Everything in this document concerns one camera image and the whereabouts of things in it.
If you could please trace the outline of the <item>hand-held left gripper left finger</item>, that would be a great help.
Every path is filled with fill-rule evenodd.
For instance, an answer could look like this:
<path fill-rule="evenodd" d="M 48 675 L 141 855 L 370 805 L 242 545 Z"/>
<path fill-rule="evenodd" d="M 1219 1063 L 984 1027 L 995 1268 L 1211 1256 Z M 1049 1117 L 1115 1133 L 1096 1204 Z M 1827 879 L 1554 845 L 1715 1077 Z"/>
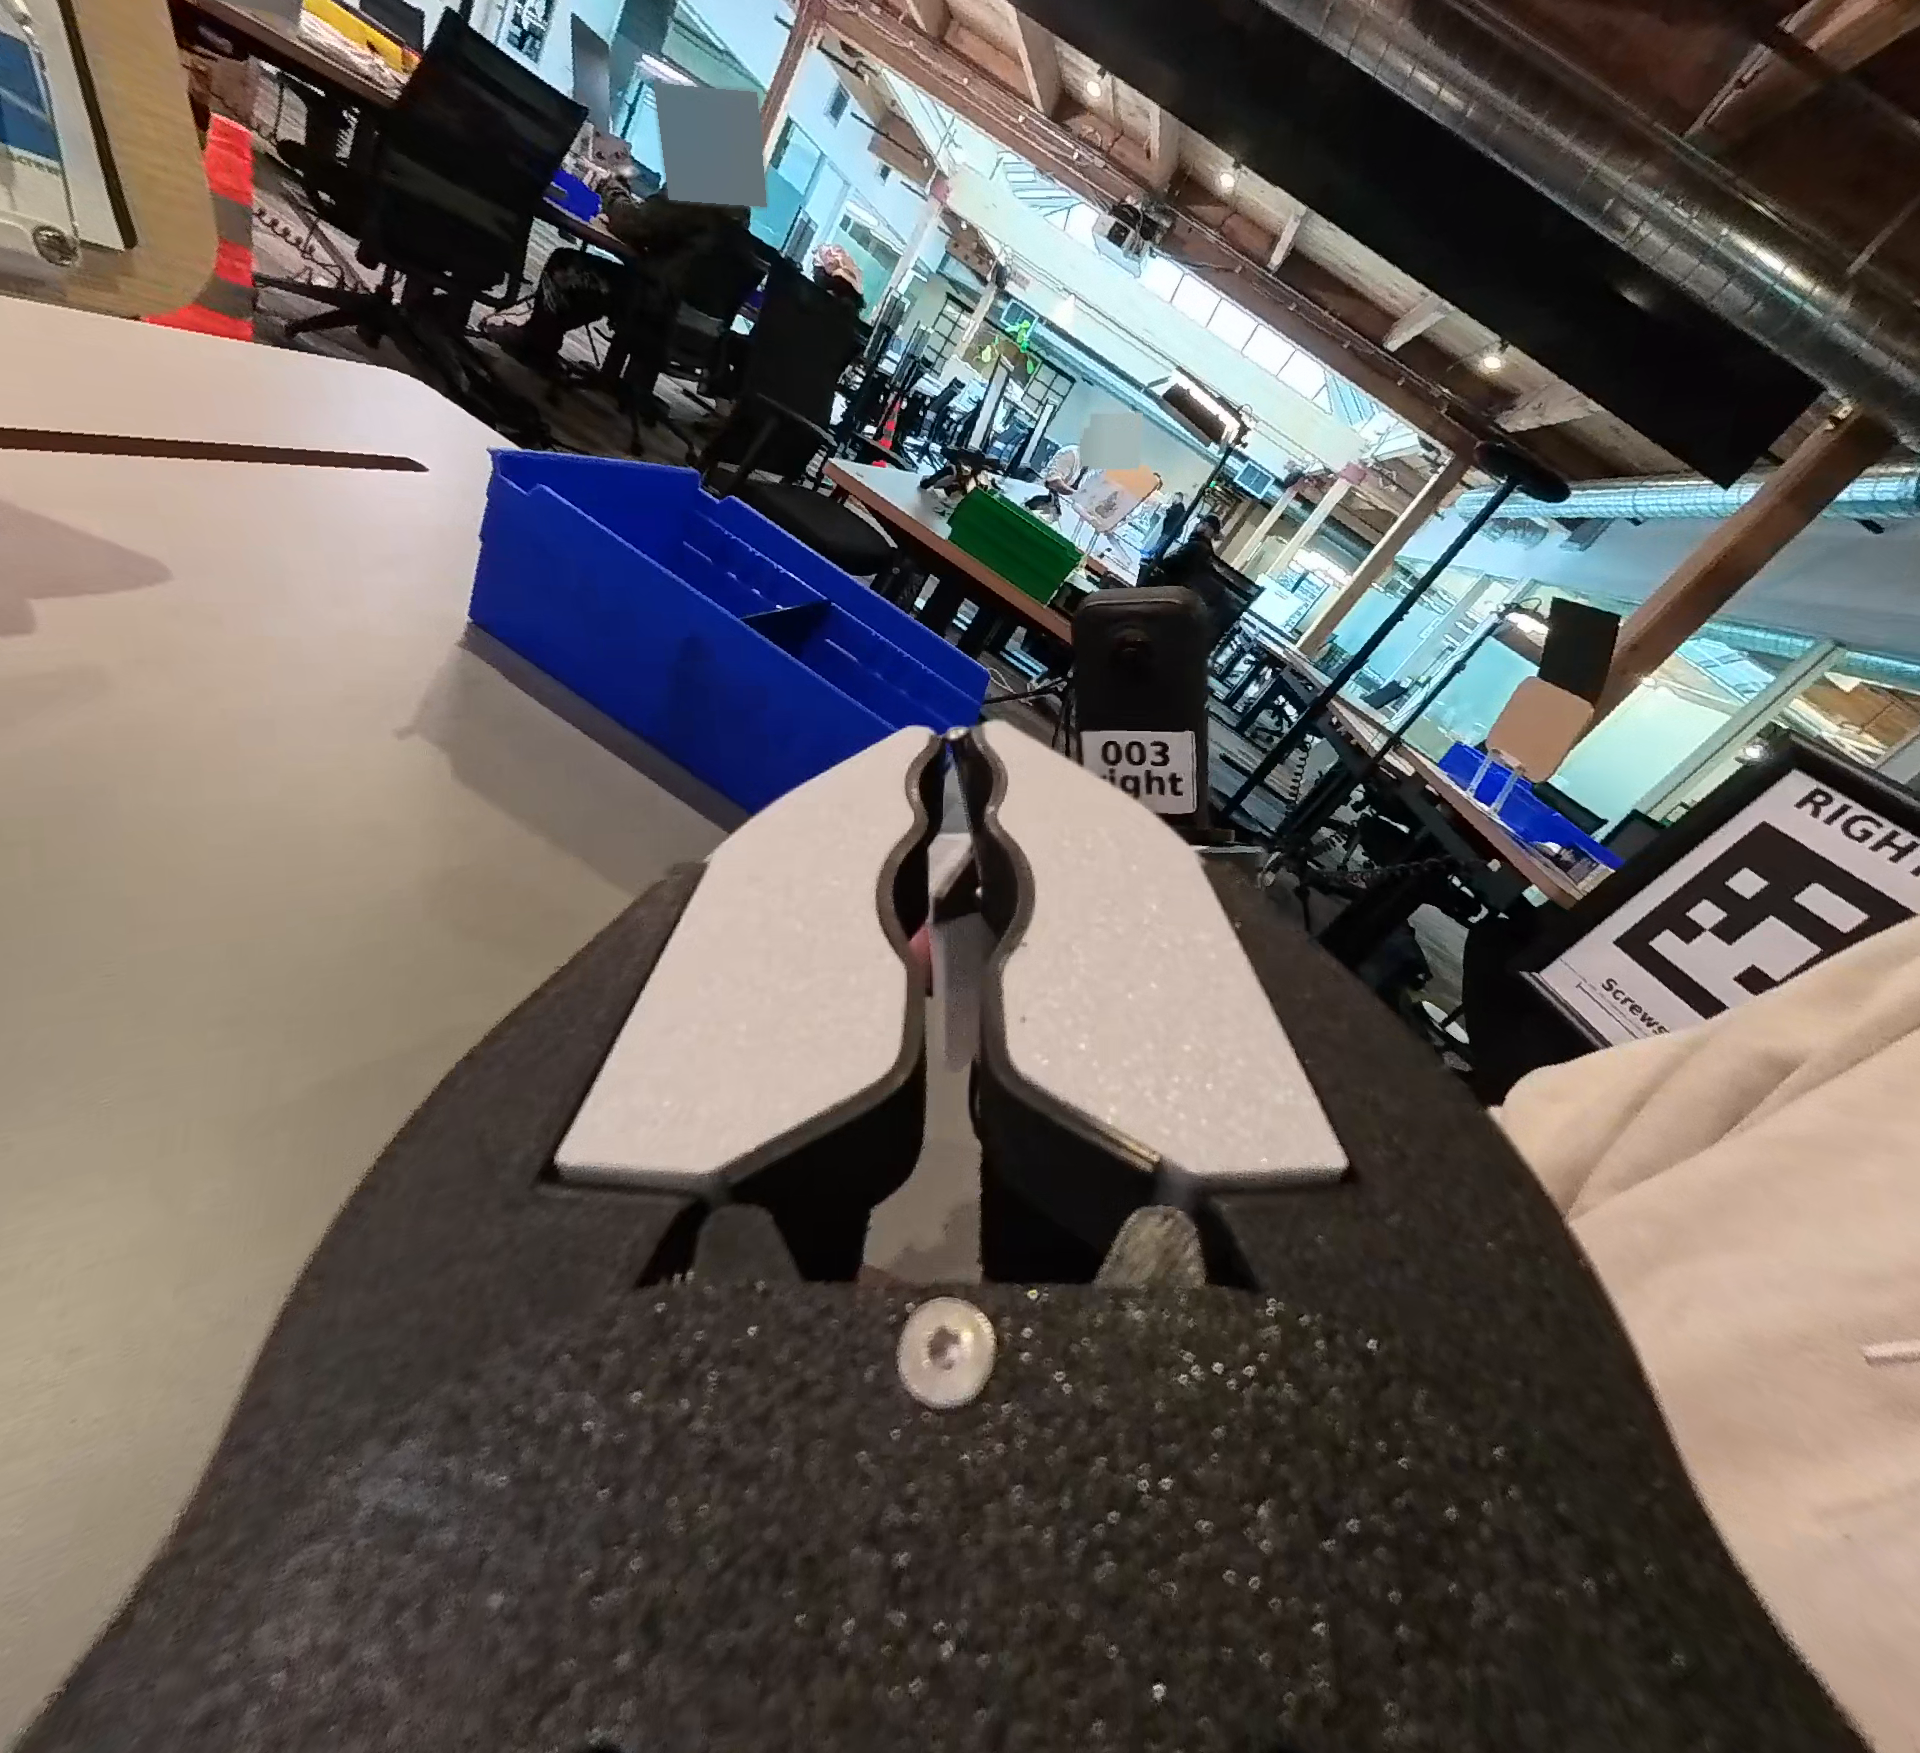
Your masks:
<path fill-rule="evenodd" d="M 695 879 L 556 1155 L 570 1188 L 755 1207 L 856 1281 L 924 1140 L 928 852 L 947 733 L 911 724 L 746 818 Z"/>

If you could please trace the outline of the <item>silver ventilation duct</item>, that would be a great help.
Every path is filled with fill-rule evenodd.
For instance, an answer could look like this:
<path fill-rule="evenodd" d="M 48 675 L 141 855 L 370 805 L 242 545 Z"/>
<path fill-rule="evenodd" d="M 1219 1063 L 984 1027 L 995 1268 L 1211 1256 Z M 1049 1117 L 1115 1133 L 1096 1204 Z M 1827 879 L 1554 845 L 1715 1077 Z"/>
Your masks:
<path fill-rule="evenodd" d="M 1615 299 L 1701 310 L 1918 434 L 1918 310 L 1477 0 L 1254 0 L 1590 228 Z"/>

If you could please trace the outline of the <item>row of blue bins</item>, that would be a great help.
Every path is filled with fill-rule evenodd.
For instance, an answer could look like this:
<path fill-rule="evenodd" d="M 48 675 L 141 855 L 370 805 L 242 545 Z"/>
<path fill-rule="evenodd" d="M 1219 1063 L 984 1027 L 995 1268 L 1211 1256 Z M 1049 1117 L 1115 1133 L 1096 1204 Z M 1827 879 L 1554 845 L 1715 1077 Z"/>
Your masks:
<path fill-rule="evenodd" d="M 1563 865 L 1621 868 L 1618 852 L 1541 798 L 1540 787 L 1523 780 L 1504 760 L 1467 741 L 1453 741 L 1442 754 L 1440 771 L 1531 850 L 1554 855 Z"/>

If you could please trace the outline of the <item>green plastic bins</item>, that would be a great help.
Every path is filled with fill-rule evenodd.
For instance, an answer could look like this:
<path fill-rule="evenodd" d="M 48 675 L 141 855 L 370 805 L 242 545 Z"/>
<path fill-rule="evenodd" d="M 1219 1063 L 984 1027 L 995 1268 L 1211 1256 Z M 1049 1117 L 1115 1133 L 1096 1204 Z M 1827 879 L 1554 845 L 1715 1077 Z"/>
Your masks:
<path fill-rule="evenodd" d="M 984 485 L 951 508 L 947 541 L 1039 605 L 1052 605 L 1085 561 L 1042 514 Z"/>

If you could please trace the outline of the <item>orange traffic cone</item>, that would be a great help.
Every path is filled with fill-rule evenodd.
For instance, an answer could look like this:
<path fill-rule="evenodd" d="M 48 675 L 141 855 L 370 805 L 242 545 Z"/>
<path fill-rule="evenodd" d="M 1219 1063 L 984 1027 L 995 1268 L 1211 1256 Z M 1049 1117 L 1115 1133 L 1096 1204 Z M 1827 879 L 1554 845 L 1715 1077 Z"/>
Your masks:
<path fill-rule="evenodd" d="M 142 325 L 251 344 L 257 339 L 254 130 L 229 114 L 209 115 L 206 178 L 216 222 L 215 270 L 193 300 L 146 316 Z"/>

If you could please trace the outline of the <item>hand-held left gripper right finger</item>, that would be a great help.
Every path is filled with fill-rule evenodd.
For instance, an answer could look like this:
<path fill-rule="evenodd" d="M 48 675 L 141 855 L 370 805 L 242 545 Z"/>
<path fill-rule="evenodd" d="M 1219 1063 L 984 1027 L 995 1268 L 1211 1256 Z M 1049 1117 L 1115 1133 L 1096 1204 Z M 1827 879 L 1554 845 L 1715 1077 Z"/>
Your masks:
<path fill-rule="evenodd" d="M 1223 1197 L 1351 1175 L 1204 852 L 1115 780 L 974 729 L 980 1255 L 992 1282 L 1093 1282 L 1135 1214 L 1236 1266 Z"/>

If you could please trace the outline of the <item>wooden support post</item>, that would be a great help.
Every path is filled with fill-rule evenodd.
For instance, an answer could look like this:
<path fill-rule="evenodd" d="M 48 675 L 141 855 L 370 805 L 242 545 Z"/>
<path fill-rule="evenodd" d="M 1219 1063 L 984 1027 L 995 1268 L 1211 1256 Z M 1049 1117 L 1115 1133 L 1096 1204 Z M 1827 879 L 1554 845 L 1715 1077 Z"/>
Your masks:
<path fill-rule="evenodd" d="M 1590 724 L 1607 719 L 1894 443 L 1894 430 L 1854 404 L 1800 441 L 1790 460 L 1766 475 L 1739 511 L 1718 521 L 1621 623 Z"/>

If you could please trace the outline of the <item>black mesh office chair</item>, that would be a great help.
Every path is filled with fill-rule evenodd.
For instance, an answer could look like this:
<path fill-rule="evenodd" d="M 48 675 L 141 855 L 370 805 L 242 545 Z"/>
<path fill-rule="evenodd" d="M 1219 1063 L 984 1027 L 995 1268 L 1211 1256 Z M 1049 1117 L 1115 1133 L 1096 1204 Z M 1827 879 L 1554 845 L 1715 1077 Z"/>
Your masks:
<path fill-rule="evenodd" d="M 469 344 L 478 300 L 505 303 L 525 280 L 529 233 L 586 107 L 546 85 L 461 11 L 445 11 L 389 107 L 338 157 L 311 132 L 293 171 L 318 219 L 352 239 L 370 283 L 277 278 L 273 289 L 325 310 L 288 339 L 351 327 L 389 339 L 445 384 L 480 373 Z"/>

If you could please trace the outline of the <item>black white marker sign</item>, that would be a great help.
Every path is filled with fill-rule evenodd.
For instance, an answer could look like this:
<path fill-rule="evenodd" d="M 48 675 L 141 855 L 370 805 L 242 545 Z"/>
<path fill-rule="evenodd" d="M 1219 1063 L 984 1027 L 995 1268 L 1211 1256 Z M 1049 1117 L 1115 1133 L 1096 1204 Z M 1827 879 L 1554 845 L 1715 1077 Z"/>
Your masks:
<path fill-rule="evenodd" d="M 1695 1030 L 1918 915 L 1918 791 L 1782 740 L 1519 963 L 1590 1046 Z"/>

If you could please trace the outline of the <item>long wooden worktable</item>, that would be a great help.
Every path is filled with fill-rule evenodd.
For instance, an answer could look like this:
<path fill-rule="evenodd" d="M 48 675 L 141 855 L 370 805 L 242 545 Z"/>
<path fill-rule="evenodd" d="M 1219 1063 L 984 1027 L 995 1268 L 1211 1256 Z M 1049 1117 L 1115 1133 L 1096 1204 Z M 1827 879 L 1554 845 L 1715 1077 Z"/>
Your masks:
<path fill-rule="evenodd" d="M 1093 593 L 1096 576 L 1111 572 L 1086 551 L 1079 572 L 1039 605 L 995 572 L 947 541 L 946 502 L 920 485 L 920 475 L 897 465 L 867 465 L 847 458 L 827 460 L 827 484 L 856 511 L 864 511 L 897 542 L 897 561 L 879 591 L 907 609 L 965 653 L 984 656 L 1022 636 L 1042 660 L 1065 660 L 1074 649 L 1074 613 Z"/>

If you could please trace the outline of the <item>person's cream sweatshirt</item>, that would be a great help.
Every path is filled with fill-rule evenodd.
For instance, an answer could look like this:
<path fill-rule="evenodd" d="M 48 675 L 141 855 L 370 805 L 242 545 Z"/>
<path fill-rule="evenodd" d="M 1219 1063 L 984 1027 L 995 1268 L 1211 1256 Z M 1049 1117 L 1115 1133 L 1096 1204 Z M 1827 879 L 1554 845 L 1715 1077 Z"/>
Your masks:
<path fill-rule="evenodd" d="M 1874 1749 L 1918 1746 L 1918 1153 L 1709 1147 L 1557 1207 L 1726 1548 Z"/>

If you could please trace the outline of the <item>black tripod pole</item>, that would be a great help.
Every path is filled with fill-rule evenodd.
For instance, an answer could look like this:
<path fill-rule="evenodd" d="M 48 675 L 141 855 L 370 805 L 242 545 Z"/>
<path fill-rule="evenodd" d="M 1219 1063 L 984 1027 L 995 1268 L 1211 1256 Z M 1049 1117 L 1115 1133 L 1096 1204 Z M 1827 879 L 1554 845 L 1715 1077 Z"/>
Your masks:
<path fill-rule="evenodd" d="M 1500 478 L 1492 495 L 1483 500 L 1473 517 L 1467 517 L 1448 545 L 1433 558 L 1429 572 L 1408 583 L 1403 601 L 1381 619 L 1381 626 L 1351 652 L 1351 656 L 1328 675 L 1328 679 L 1303 702 L 1303 707 L 1290 719 L 1283 731 L 1274 733 L 1274 741 L 1264 751 L 1257 766 L 1236 787 L 1236 793 L 1220 808 L 1220 818 L 1237 818 L 1247 798 L 1267 787 L 1280 760 L 1303 740 L 1320 719 L 1324 710 L 1341 696 L 1341 692 L 1365 669 L 1365 662 L 1381 652 L 1381 645 L 1396 632 L 1396 626 L 1425 601 L 1431 586 L 1460 561 L 1465 545 L 1503 511 L 1503 505 L 1516 495 L 1537 498 L 1541 502 L 1559 502 L 1571 495 L 1571 484 L 1541 465 L 1533 454 L 1516 448 L 1513 443 L 1487 443 L 1483 465 L 1495 468 Z"/>

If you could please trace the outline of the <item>wooden instruction board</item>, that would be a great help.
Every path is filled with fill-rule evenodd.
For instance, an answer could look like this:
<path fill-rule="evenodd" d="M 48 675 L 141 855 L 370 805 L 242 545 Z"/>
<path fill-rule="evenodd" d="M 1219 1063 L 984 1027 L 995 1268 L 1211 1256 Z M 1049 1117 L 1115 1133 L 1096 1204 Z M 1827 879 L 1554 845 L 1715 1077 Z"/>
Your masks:
<path fill-rule="evenodd" d="M 216 255 L 168 0 L 4 0 L 4 296 L 175 316 Z"/>

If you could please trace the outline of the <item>blue plastic bin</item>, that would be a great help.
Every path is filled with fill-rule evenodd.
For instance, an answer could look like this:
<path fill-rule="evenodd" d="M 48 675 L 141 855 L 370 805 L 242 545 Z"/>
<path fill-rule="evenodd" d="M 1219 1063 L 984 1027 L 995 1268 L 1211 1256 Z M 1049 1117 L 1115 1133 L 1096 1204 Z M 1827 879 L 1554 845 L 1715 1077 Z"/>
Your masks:
<path fill-rule="evenodd" d="M 688 465 L 492 448 L 469 623 L 746 813 L 990 670 Z"/>

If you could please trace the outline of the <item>black ceiling duct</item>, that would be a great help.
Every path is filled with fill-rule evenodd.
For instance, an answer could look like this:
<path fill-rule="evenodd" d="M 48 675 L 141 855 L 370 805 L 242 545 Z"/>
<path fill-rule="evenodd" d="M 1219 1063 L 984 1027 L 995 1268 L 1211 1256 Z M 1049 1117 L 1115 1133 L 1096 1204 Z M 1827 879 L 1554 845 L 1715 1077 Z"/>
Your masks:
<path fill-rule="evenodd" d="M 1718 480 L 1819 397 L 1701 310 L 1298 27 L 1091 11 L 1062 33 L 1554 381 Z"/>

